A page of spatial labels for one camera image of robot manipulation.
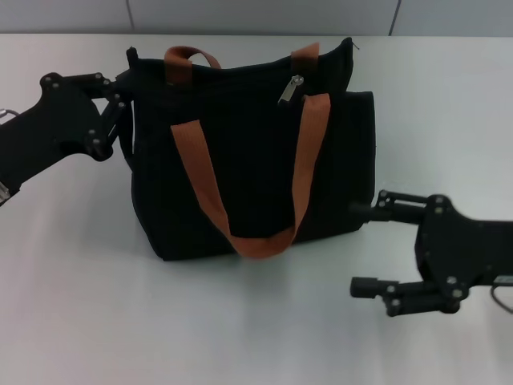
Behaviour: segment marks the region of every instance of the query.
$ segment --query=screw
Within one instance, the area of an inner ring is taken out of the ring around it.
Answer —
[[[452,296],[454,298],[461,298],[463,296],[463,292],[460,289],[452,290]]]

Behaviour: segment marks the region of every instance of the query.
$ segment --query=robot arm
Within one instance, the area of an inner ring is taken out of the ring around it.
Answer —
[[[458,213],[443,195],[416,197],[381,191],[375,207],[353,205],[367,221],[417,225],[415,256],[423,282],[353,278],[355,298],[381,296],[389,316],[455,313],[473,286],[513,286],[513,222],[475,221]]]
[[[22,183],[68,155],[108,159],[117,137],[116,123],[131,108],[129,99],[116,93],[114,84],[101,74],[62,77],[52,73],[43,76],[40,84],[38,103],[0,125],[0,205]],[[109,101],[101,115],[92,102],[98,98]],[[131,117],[131,110],[125,115]]]

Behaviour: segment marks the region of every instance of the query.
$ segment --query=brown handle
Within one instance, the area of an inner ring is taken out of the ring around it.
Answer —
[[[297,74],[315,72],[319,61],[319,43],[310,44],[291,55],[292,70]]]
[[[178,153],[201,209],[240,255],[267,258],[292,244],[308,208],[313,170],[325,136],[330,108],[328,94],[305,97],[293,175],[294,225],[268,238],[241,238],[231,234],[200,121],[171,126]]]
[[[164,65],[166,67],[166,80],[170,84],[188,84],[192,81],[192,62],[189,58],[195,54],[202,54],[210,67],[221,69],[221,65],[212,55],[194,47],[176,46],[166,51]]]

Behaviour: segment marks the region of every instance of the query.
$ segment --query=zipper pull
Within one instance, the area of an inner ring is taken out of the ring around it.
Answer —
[[[287,84],[287,87],[285,87],[285,89],[283,90],[283,93],[281,94],[278,100],[278,105],[281,105],[283,103],[290,103],[290,100],[292,99],[296,88],[298,88],[304,82],[305,79],[302,76],[293,76]]]

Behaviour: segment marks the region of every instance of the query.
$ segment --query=wire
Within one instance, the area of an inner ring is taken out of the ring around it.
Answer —
[[[495,290],[500,287],[500,285],[493,285],[490,289],[490,295],[491,298],[494,300],[494,302],[502,307],[505,311],[507,311],[509,314],[513,314],[513,308],[507,306],[502,302],[500,299],[497,298],[497,295],[495,294]]]
[[[0,118],[3,118],[7,114],[19,116],[19,114],[15,110],[9,110],[7,108],[0,108]]]

